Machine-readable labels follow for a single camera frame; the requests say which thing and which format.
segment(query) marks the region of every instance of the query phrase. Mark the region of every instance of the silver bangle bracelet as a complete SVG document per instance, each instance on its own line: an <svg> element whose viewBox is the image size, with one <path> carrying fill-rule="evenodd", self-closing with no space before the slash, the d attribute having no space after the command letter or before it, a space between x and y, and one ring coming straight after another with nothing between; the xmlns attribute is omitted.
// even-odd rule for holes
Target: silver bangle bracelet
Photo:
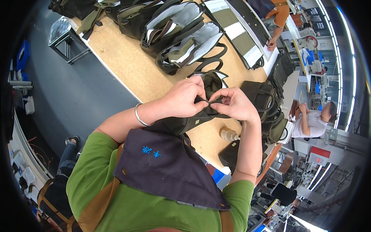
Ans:
<svg viewBox="0 0 371 232"><path fill-rule="evenodd" d="M143 122L143 121L139 118L139 115L138 115L138 106L141 105L141 104L143 104L143 103L138 103L138 104L135 106L135 116L137 117L138 121L139 121L141 124L143 124L144 126L146 126L146 127L152 126L153 123L152 123L152 124L147 124L147 123Z"/></svg>

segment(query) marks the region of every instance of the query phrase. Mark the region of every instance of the spiral notebook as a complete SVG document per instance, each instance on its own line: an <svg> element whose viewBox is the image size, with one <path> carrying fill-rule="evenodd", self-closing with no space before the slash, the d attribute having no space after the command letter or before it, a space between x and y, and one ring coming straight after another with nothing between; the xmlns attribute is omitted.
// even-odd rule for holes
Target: spiral notebook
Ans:
<svg viewBox="0 0 371 232"><path fill-rule="evenodd" d="M294 124L292 122L287 122L286 127L283 130L283 133L281 135L281 139L278 141L278 143L283 143L283 144L288 143L293 131L294 131Z"/></svg>

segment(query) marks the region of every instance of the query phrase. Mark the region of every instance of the orange shirt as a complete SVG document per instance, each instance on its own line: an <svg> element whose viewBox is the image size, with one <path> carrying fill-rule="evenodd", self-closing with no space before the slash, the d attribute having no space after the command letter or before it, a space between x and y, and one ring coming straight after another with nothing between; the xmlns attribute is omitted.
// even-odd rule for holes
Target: orange shirt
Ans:
<svg viewBox="0 0 371 232"><path fill-rule="evenodd" d="M275 24L279 27L284 27L286 24L287 17L290 15L290 8L286 1L284 0L271 0L276 7L271 10L267 16L266 19L276 16L275 18Z"/></svg>

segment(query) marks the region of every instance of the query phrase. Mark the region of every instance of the glue bottle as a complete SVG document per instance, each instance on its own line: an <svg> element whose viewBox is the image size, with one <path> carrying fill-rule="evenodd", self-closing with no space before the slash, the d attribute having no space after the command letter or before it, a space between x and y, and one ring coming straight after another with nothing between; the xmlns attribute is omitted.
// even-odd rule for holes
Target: glue bottle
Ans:
<svg viewBox="0 0 371 232"><path fill-rule="evenodd" d="M224 140L230 142L240 139L237 132L232 129L229 129L228 127L222 127L219 131L219 136L222 137Z"/></svg>

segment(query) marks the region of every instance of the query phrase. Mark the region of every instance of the metal stool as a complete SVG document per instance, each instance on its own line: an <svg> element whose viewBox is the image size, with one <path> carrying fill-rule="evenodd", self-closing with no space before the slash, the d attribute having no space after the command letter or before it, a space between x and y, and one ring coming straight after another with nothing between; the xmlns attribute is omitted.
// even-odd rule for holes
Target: metal stool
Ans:
<svg viewBox="0 0 371 232"><path fill-rule="evenodd" d="M81 46L83 46L83 48L85 48L85 50L70 59L68 43L69 41L71 41L71 39L74 39L76 42L78 42ZM64 54L57 48L57 46L63 42L65 42ZM66 63L69 64L73 64L73 62L75 62L77 59L91 52L90 49L79 38L76 32L72 29L72 26L69 24L66 17L64 16L55 21L50 28L48 46L51 47L63 59L65 59Z"/></svg>

